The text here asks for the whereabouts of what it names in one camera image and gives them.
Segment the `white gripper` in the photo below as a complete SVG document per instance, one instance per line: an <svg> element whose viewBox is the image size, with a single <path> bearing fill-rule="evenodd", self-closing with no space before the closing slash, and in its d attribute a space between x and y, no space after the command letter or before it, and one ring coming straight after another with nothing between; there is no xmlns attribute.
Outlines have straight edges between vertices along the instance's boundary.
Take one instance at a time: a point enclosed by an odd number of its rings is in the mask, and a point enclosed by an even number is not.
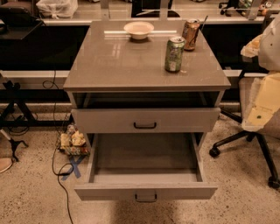
<svg viewBox="0 0 280 224"><path fill-rule="evenodd" d="M254 78L241 126L246 131L261 130L280 109L279 97L280 73Z"/></svg>

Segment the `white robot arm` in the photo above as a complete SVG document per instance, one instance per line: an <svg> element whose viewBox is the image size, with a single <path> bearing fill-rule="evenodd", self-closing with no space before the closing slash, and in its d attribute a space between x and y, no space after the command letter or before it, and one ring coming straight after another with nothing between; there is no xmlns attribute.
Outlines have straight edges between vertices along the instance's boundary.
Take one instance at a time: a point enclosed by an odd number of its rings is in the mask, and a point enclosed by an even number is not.
<svg viewBox="0 0 280 224"><path fill-rule="evenodd" d="M280 14L241 49L241 55L257 56L259 66L269 71L262 80L254 81L253 96L241 124L247 131L258 131L280 109Z"/></svg>

